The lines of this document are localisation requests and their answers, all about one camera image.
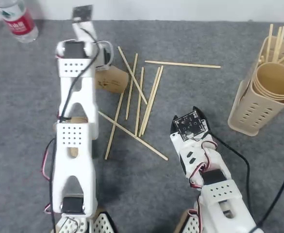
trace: beige plastic container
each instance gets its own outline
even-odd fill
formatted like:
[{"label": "beige plastic container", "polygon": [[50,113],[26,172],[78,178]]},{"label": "beige plastic container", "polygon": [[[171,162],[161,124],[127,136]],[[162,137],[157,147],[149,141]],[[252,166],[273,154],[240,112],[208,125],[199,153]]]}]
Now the beige plastic container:
[{"label": "beige plastic container", "polygon": [[[275,41],[276,37],[273,36],[271,39],[270,54],[268,58],[269,61],[272,60]],[[228,118],[228,125],[230,128],[248,136],[257,135],[259,130],[284,108],[284,96],[276,96],[284,95],[283,92],[271,92],[270,95],[275,98],[272,99],[268,97],[268,95],[263,94],[268,92],[266,92],[260,86],[258,86],[257,90],[257,82],[255,82],[254,85],[254,80],[257,78],[256,71],[259,66],[259,58],[262,55],[266,55],[266,48],[267,38],[263,42],[262,48],[257,56],[256,62],[249,71],[248,77],[239,85],[236,97],[234,99],[234,104]],[[284,41],[281,47],[279,59],[281,59],[283,56]]]}]

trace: ventilation hole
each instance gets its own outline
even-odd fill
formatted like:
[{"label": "ventilation hole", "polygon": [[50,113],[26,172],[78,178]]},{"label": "ventilation hole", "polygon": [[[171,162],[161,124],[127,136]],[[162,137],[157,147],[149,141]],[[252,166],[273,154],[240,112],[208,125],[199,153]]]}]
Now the ventilation hole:
[{"label": "ventilation hole", "polygon": [[193,162],[196,160],[196,158],[192,158],[190,161],[189,161],[189,163],[190,164],[193,164]]},{"label": "ventilation hole", "polygon": [[192,151],[188,153],[187,158],[189,158],[192,155]]}]

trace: circuit board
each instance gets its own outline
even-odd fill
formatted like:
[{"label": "circuit board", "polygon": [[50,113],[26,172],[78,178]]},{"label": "circuit board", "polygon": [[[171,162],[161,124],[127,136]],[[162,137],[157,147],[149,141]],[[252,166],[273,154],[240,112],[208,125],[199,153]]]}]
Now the circuit board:
[{"label": "circuit board", "polygon": [[205,131],[203,123],[196,110],[173,121],[183,141],[192,139],[194,136]]}]

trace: white wall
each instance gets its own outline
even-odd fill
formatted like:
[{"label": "white wall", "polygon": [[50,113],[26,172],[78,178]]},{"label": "white wall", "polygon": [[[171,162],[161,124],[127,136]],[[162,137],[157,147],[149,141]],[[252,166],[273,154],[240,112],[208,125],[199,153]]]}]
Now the white wall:
[{"label": "white wall", "polygon": [[34,18],[69,19],[71,8],[94,4],[94,20],[284,22],[284,0],[25,0]]}]

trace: brown paper cup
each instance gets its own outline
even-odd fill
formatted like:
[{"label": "brown paper cup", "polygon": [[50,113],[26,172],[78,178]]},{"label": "brown paper cup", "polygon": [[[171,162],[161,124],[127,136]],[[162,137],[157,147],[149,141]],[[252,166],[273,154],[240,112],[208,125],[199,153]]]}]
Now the brown paper cup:
[{"label": "brown paper cup", "polygon": [[97,71],[95,74],[96,89],[104,89],[114,93],[122,93],[129,81],[127,72],[111,66],[109,70]]},{"label": "brown paper cup", "polygon": [[284,100],[284,65],[262,64],[255,72],[254,85],[265,96]]}]

